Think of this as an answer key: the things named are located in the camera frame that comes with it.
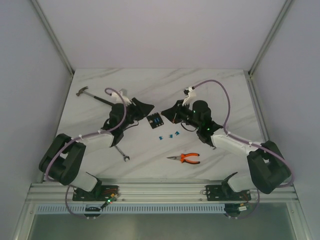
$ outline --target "white wall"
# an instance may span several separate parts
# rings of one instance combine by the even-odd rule
[[[297,0],[255,76],[271,139],[296,173],[313,238],[320,237],[320,1]]]
[[[10,240],[50,145],[69,74],[28,0],[0,7],[0,239]]]
[[[76,68],[249,70],[285,0],[38,0]]]

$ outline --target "hammer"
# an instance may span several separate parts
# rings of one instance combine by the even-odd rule
[[[101,97],[95,96],[95,95],[87,92],[87,91],[86,91],[87,89],[88,89],[88,87],[85,86],[85,87],[81,88],[75,95],[77,95],[77,96],[79,97],[80,94],[85,94],[85,95],[88,95],[88,96],[90,96],[90,97],[92,97],[92,98],[94,98],[94,99],[97,99],[97,100],[99,100],[100,102],[103,102],[104,104],[107,104],[107,105],[109,105],[109,106],[111,106],[111,107],[112,107],[113,105],[115,105],[114,103],[112,103],[112,102],[110,102],[110,101],[107,101],[107,100],[105,100],[105,99],[103,99],[103,98],[101,98]]]

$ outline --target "pliers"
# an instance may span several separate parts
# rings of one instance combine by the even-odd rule
[[[190,156],[200,156],[199,153],[187,153],[187,154],[181,154],[180,156],[169,156],[167,159],[172,159],[172,160],[179,160],[181,163],[188,163],[188,164],[199,164],[199,161],[190,161],[188,159],[185,159],[186,157]]]

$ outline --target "table surface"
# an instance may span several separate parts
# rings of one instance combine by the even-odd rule
[[[150,114],[172,107],[184,99],[183,89],[208,79],[220,81],[231,101],[228,129],[252,141],[262,141],[257,117],[248,85],[241,69],[165,69],[165,68],[106,68],[77,69],[62,113],[58,134],[71,137],[99,130],[109,118],[111,107],[85,94],[76,96],[79,89],[88,86],[88,92],[111,102],[104,89],[127,89],[131,99],[153,104]],[[196,89],[197,99],[207,101],[212,119],[222,125],[228,111],[227,98],[216,83],[207,83]],[[152,129],[148,120],[124,132],[117,145],[130,161],[124,162],[114,148],[100,149],[83,158],[81,169],[106,179],[208,179],[222,180],[238,171],[249,171],[247,159],[223,149],[213,150],[203,144],[196,132],[188,132],[179,124],[162,117],[164,125]],[[181,153],[199,153],[198,165],[180,163],[166,157]]]

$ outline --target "gray floor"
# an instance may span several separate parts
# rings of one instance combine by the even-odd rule
[[[283,203],[261,204],[252,217],[221,214],[108,214],[97,220],[36,215],[29,240],[295,240]]]

